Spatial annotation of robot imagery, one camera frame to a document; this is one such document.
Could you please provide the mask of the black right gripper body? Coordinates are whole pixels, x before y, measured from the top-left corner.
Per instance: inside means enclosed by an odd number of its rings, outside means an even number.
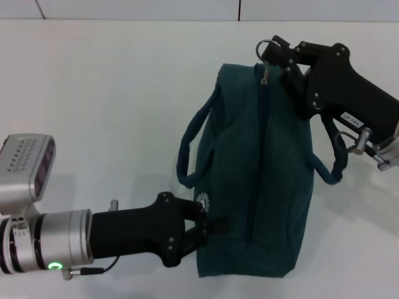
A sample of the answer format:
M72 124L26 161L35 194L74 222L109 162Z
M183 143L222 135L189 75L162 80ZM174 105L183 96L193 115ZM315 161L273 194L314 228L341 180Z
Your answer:
M310 66L303 99L306 118L331 116L356 133L367 127L375 145L393 138L398 100L356 73L346 46L301 42L299 54L300 63Z

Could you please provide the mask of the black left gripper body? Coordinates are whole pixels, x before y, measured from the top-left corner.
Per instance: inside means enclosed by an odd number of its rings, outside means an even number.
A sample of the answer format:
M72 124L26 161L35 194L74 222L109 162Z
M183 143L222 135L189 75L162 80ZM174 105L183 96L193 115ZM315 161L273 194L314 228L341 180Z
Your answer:
M164 192L147 207L95 213L89 240L93 257L152 253L166 267L179 265L188 253L187 207L187 200Z

